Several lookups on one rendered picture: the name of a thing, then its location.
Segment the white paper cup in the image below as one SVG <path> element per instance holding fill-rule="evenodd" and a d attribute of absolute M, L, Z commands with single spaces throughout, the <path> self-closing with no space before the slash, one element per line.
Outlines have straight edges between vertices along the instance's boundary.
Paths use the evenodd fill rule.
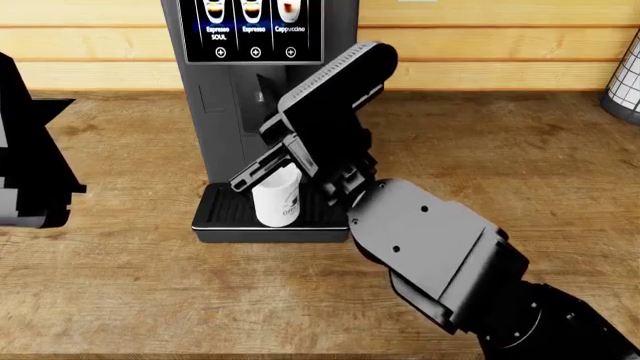
<path fill-rule="evenodd" d="M 267 227 L 286 227 L 300 214 L 302 174 L 295 164 L 283 167 L 252 189 L 256 217 Z"/>

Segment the black drip tray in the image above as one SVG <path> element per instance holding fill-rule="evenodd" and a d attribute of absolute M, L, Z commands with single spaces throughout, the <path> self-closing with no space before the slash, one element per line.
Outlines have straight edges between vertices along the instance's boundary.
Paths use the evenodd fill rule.
<path fill-rule="evenodd" d="M 346 213 L 329 206 L 321 194 L 301 185 L 301 212 L 292 224 L 273 228 L 256 218 L 250 197 L 227 183 L 207 185 L 191 228 L 205 243 L 332 243 L 349 234 Z"/>

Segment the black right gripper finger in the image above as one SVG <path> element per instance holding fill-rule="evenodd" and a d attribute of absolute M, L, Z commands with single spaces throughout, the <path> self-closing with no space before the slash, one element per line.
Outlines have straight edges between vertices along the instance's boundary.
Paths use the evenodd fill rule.
<path fill-rule="evenodd" d="M 246 193 L 291 162 L 289 150 L 279 144 L 233 176 L 229 185 L 236 193 Z"/>
<path fill-rule="evenodd" d="M 299 170 L 308 177 L 315 176 L 318 171 L 318 166 L 300 137 L 298 137 L 297 134 L 290 134 L 284 138 L 283 143 Z"/>

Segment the dark grey coffee machine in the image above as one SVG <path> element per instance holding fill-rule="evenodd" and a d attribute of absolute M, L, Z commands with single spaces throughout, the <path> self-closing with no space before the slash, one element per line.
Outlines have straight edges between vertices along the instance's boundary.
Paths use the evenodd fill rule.
<path fill-rule="evenodd" d="M 279 99 L 357 40 L 359 0 L 324 1 L 319 64 L 214 65 L 186 62 L 176 0 L 161 0 L 210 184 L 227 183 L 267 146 L 259 128 Z"/>

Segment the coffee machine touch screen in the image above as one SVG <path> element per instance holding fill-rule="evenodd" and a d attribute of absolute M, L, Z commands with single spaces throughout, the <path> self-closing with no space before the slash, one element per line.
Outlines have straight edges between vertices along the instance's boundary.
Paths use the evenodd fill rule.
<path fill-rule="evenodd" d="M 176 0 L 176 5 L 188 63 L 323 62 L 323 0 Z"/>

